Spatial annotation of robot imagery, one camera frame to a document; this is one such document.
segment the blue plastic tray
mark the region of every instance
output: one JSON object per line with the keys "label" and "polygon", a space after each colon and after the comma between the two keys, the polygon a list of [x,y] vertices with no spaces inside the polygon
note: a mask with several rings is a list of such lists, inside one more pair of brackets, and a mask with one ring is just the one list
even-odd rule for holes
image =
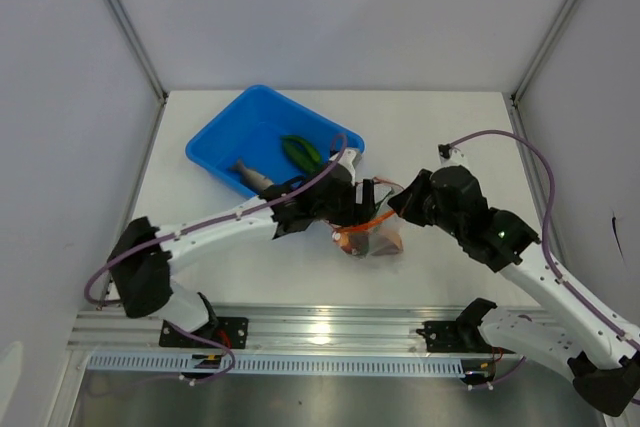
{"label": "blue plastic tray", "polygon": [[256,194],[242,183],[240,175],[228,170],[238,158],[279,184],[301,174],[285,157],[281,136],[304,137],[327,160],[331,140],[338,132],[347,134],[349,147],[364,152],[364,141],[358,134],[269,87],[254,85],[191,139],[186,153],[236,192],[253,197]]}

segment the metal floor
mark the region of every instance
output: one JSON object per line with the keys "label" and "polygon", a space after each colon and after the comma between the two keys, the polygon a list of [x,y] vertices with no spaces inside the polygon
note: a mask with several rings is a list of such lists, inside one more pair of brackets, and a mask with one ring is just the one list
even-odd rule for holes
{"label": "metal floor", "polygon": [[457,379],[238,374],[194,388],[160,380],[95,397],[150,375],[88,374],[71,426],[604,426],[566,380],[534,365],[493,392],[466,392]]}

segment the gray fish toy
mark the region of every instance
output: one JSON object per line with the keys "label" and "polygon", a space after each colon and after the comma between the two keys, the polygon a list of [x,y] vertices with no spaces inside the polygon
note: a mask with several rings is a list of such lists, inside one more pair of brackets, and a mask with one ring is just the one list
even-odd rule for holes
{"label": "gray fish toy", "polygon": [[261,193],[268,187],[273,185],[273,181],[266,175],[261,174],[257,170],[250,169],[242,159],[238,159],[235,164],[229,167],[231,172],[237,172],[242,176],[242,181],[247,187],[253,190],[256,194]]}

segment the white table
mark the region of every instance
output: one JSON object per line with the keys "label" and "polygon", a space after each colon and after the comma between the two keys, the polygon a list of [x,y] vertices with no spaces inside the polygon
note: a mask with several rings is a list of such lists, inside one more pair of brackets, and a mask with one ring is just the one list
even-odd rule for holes
{"label": "white table", "polygon": [[[152,224],[197,219],[243,199],[193,164],[187,142],[239,91],[174,91],[135,206]],[[284,91],[284,95],[360,134],[360,177],[382,175],[408,185],[439,165],[437,145],[482,129],[511,130],[502,95],[463,92]],[[513,141],[484,137],[463,146],[490,205],[511,210],[539,231]],[[397,258],[356,260],[333,245],[329,228],[221,250],[179,278],[213,303],[464,306],[476,297],[503,306],[537,305],[500,275],[467,257],[437,228],[407,225]]]}

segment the green vegetable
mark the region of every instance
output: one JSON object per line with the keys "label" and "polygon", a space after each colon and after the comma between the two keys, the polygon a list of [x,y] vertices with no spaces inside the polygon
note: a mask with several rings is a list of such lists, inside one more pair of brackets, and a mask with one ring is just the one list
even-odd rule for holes
{"label": "green vegetable", "polygon": [[318,169],[318,164],[313,162],[307,152],[301,149],[297,143],[288,140],[282,141],[282,150],[287,158],[305,174],[311,174]]}
{"label": "green vegetable", "polygon": [[306,151],[311,162],[316,165],[322,164],[322,156],[320,155],[320,152],[318,152],[318,149],[316,149],[313,144],[304,137],[300,137],[299,135],[285,135],[282,137],[282,140],[283,142],[296,142],[300,144],[302,149]]}

